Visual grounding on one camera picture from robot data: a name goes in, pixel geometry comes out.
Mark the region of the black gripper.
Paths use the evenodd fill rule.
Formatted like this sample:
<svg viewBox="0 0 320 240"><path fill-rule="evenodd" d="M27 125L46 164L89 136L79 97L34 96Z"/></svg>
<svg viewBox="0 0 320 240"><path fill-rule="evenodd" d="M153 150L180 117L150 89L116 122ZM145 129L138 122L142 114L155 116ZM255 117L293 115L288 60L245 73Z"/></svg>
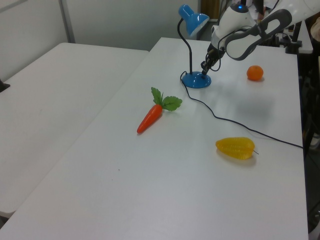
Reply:
<svg viewBox="0 0 320 240"><path fill-rule="evenodd" d="M205 61L203 61L200 65L202 68L202 74L207 75L209 71L212 70L214 64L220 60L220 58L224 55L224 50L218 49L214 47L211 43L207 48L207 54L205 57Z"/></svg>

